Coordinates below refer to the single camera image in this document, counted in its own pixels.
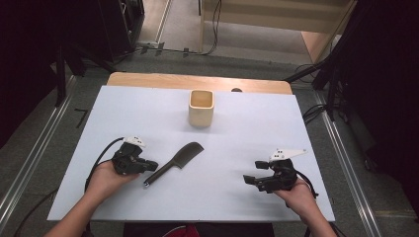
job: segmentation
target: black cable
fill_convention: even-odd
[[[120,140],[123,140],[123,137],[120,137],[118,139],[115,139],[113,142],[111,142],[103,151],[102,153],[99,155],[98,159],[96,160],[95,164],[92,167],[92,170],[90,171],[89,177],[86,179],[86,184],[84,185],[84,192],[87,191],[87,188],[89,187],[89,183],[90,183],[90,179],[92,179],[93,173],[95,172],[96,167],[98,167],[100,164],[102,164],[103,162],[99,163],[102,159],[102,157],[105,155],[105,153],[109,150],[109,148],[111,148],[111,146],[113,146],[115,143],[117,143]],[[86,224],[86,230],[85,232],[91,233],[91,229],[90,229],[90,222],[88,222]]]
[[[45,197],[43,197],[43,199],[41,199],[29,212],[28,214],[25,216],[25,218],[22,220],[21,224],[19,225],[18,229],[15,231],[15,234],[13,235],[14,237],[20,237],[21,236],[21,231],[26,223],[26,221],[29,219],[29,217],[34,213],[34,211],[41,205],[43,204],[48,198],[52,197],[56,192],[58,191],[58,188],[56,188],[55,190],[53,190],[51,193],[47,194]]]
[[[300,171],[298,171],[298,170],[295,170],[296,171],[296,173],[297,174],[299,174],[301,177],[302,177],[302,179],[303,180],[305,180],[305,182],[310,186],[310,190],[311,190],[311,194],[313,195],[313,197],[314,197],[314,199],[316,199],[317,198],[317,196],[318,196],[318,193],[316,193],[315,192],[315,190],[314,190],[314,186],[313,186],[313,184],[311,183],[311,181],[307,178],[307,176],[305,176],[302,172],[300,172]]]
[[[213,15],[212,15],[212,30],[213,30],[213,34],[214,34],[214,42],[212,44],[212,48],[208,51],[208,52],[194,52],[194,51],[188,51],[188,54],[190,55],[210,55],[211,53],[213,53],[216,50],[216,46],[218,44],[218,23],[219,23],[219,16],[221,14],[221,0],[218,0],[218,3],[215,6],[215,9],[213,11]],[[122,56],[129,56],[132,54],[135,54],[137,52],[142,52],[145,49],[145,47],[138,47],[136,48],[133,52],[124,54]],[[147,47],[147,50],[158,50],[158,51],[169,51],[169,52],[181,52],[181,53],[185,53],[185,50],[178,50],[178,49],[165,49],[165,48],[152,48],[152,47]]]
[[[315,65],[314,64],[302,64],[302,65],[300,65],[300,66],[298,66],[294,71],[293,71],[293,73],[297,73],[298,72],[298,70],[302,67],[302,66],[313,66],[314,67],[314,69],[317,69],[316,67],[315,67]],[[309,81],[304,81],[304,80],[302,80],[301,78],[298,78],[298,80],[299,81],[301,81],[301,82],[303,82],[303,83],[311,83],[311,82],[309,82]]]
[[[109,150],[109,148],[111,148],[111,146],[113,146],[115,143],[117,143],[120,140],[123,140],[123,137],[120,137],[118,139],[115,139],[113,142],[111,142],[101,153],[101,155],[98,157],[98,159],[96,160],[95,164],[92,167],[92,170],[90,171],[89,177],[86,179],[86,184],[84,186],[84,192],[87,191],[87,187],[89,186],[90,183],[90,179],[92,179],[93,173],[95,172],[96,167],[99,166],[99,161],[102,159],[102,157],[105,155],[105,153]]]
[[[326,105],[315,105],[308,109],[303,115],[302,119],[304,120],[304,124],[308,125],[313,120],[315,120],[322,112],[326,111]]]
[[[213,15],[212,15],[212,30],[213,30],[213,36],[214,36],[212,48],[208,52],[203,53],[202,55],[209,55],[216,50],[216,45],[218,43],[218,23],[219,23],[219,16],[221,15],[221,4],[222,2],[221,0],[219,0],[215,6],[215,10],[213,11]],[[214,21],[215,21],[215,15],[216,15],[217,9],[218,9],[218,16],[217,16],[216,25],[215,25]]]
[[[338,228],[338,226],[332,222],[329,222],[330,225],[332,226],[332,229],[335,231],[336,235],[339,236],[339,233],[342,234],[343,237],[346,237],[345,233],[343,233],[343,231],[341,229]]]

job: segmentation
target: black equipment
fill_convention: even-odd
[[[139,158],[142,149],[127,142],[121,146],[120,150],[115,152],[112,158],[115,171],[120,175],[138,174],[145,171],[155,171],[158,164],[154,161],[147,161]]]
[[[243,175],[244,183],[254,185],[260,192],[266,191],[267,194],[277,190],[290,191],[293,188],[293,184],[295,184],[297,176],[291,159],[277,160],[270,163],[265,161],[256,161],[255,165],[257,169],[268,170],[271,168],[275,173],[271,177],[260,179]]]

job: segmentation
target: forearm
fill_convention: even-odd
[[[335,232],[321,212],[311,214],[309,217],[302,217],[301,220],[310,229],[313,237],[336,237]]]
[[[44,236],[80,237],[100,203],[97,199],[83,196],[64,218]]]

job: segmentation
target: gray floor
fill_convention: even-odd
[[[187,3],[187,5],[182,7],[180,6],[181,3]],[[172,2],[173,9],[176,7],[184,12],[189,11],[189,13],[198,15],[197,5],[198,3],[195,0],[185,0],[185,2],[173,0]],[[170,27],[170,23],[175,21],[173,18],[180,16],[175,13],[175,10],[169,12],[161,41],[165,41],[165,48],[193,48],[193,39],[183,39],[187,34],[181,33],[174,36],[176,29],[173,26]],[[128,72],[160,72],[280,80],[292,75],[299,65],[309,62],[309,57],[304,52],[302,39],[296,32],[276,32],[275,34],[283,34],[284,41],[293,43],[293,45],[276,45],[276,50],[281,51],[281,53],[268,53],[266,56],[264,56],[264,53],[270,51],[273,47],[261,47],[258,44],[258,50],[250,49],[252,53],[236,53],[240,51],[240,49],[237,49],[240,48],[239,45],[255,45],[254,40],[258,39],[250,37],[241,43],[231,42],[235,46],[230,47],[228,43],[224,44],[224,39],[228,39],[228,32],[231,32],[231,30],[220,36],[220,46],[212,56],[190,55],[184,58],[181,53],[174,52],[163,52],[162,55],[156,56],[153,51],[149,51],[146,54],[138,53],[129,56],[125,61],[118,64],[117,68],[120,71]],[[74,94],[68,108],[1,236],[13,236],[25,214],[35,203],[59,186],[85,123],[83,122],[80,128],[76,128],[82,115],[75,112],[74,109],[90,110],[100,87],[106,84],[108,77],[109,74],[102,68],[89,68],[85,77],[76,78]],[[314,92],[309,89],[307,84],[297,81],[292,86],[302,113],[316,104]],[[0,150],[0,159],[3,161],[0,167],[2,177],[0,182],[1,196],[4,196],[12,185],[36,143],[53,110],[54,100],[55,92],[51,92]],[[340,120],[337,120],[336,124],[340,129],[342,139],[356,169],[356,174],[361,180],[370,205],[376,214],[382,236],[419,236],[419,225],[413,221],[416,216],[399,184],[387,175],[367,171],[363,163],[363,154],[351,130]],[[337,219],[336,225],[347,236],[368,236],[322,118],[310,123],[307,126],[307,132],[318,159],[327,192],[331,198]],[[26,223],[22,236],[41,236],[53,225],[53,223],[46,221],[50,206],[51,200],[48,200],[34,212]],[[305,231],[305,227],[301,223],[274,223],[274,228],[276,236],[303,236]],[[101,222],[94,223],[92,229],[95,236],[122,236],[123,225],[121,223]]]

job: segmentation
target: floor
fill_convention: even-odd
[[[146,21],[138,45],[158,46],[164,42],[165,49],[198,49],[198,2],[196,0],[144,0]],[[206,25],[206,36],[211,36],[211,25]],[[206,38],[204,49],[212,46],[212,38]],[[237,25],[220,24],[218,45],[213,57],[183,57],[179,53],[165,51],[160,56],[153,52],[129,56],[117,65],[120,71],[161,72],[202,74],[207,76],[231,76],[257,79],[284,79],[301,69],[301,65],[311,63],[304,47],[300,32],[249,28]],[[2,215],[0,234],[13,236],[22,223],[23,217],[35,203],[58,187],[67,164],[77,146],[83,127],[77,127],[82,115],[76,111],[92,108],[98,91],[105,85],[109,74],[101,68],[89,68],[85,77],[68,80],[69,94],[66,110],[59,124],[52,127],[53,133],[47,138],[47,146],[38,158],[32,153],[34,144],[42,134],[44,125],[54,113],[55,94],[46,97],[34,112],[24,121],[11,141],[0,150],[4,161],[0,168],[0,195],[5,197],[19,176],[23,166],[36,161],[30,172],[26,187],[16,202],[9,203],[13,212]],[[306,76],[292,84],[301,113],[318,104],[316,95],[309,84],[302,81],[312,80]],[[312,146],[316,152],[321,173],[331,197],[337,222],[347,236],[419,236],[417,218],[399,186],[384,174],[369,172],[364,167],[363,154],[349,127],[340,119],[335,125],[345,144],[346,152],[355,170],[356,178],[362,183],[362,191],[372,209],[379,233],[372,235],[366,230],[362,212],[357,207],[354,191],[348,177],[342,170],[342,163],[336,153],[336,145],[330,141],[330,131],[326,128],[326,118],[319,117],[307,126]],[[40,236],[53,223],[45,221],[51,200],[41,205],[28,219],[23,236]],[[2,201],[1,211],[5,210]],[[301,223],[274,223],[276,236],[302,236]],[[121,223],[95,222],[92,229],[96,236],[117,236],[122,233]]]

